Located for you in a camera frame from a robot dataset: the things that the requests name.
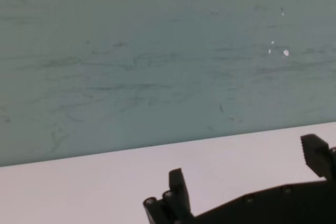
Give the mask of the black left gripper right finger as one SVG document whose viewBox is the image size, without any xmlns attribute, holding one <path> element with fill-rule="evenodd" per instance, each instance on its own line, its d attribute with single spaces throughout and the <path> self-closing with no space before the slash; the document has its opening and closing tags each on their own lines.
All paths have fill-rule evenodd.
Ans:
<svg viewBox="0 0 336 224">
<path fill-rule="evenodd" d="M 335 182 L 335 148 L 315 134 L 300 137 L 306 165 L 319 177 Z"/>
</svg>

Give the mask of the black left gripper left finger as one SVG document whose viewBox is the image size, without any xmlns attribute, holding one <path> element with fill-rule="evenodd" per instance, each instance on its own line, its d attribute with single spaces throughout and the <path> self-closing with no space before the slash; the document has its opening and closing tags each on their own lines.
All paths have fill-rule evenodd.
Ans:
<svg viewBox="0 0 336 224">
<path fill-rule="evenodd" d="M 160 199 L 150 197 L 143 207 L 150 224 L 191 224 L 196 218 L 191 213 L 190 199 L 180 168 L 169 172 L 169 190 Z"/>
</svg>

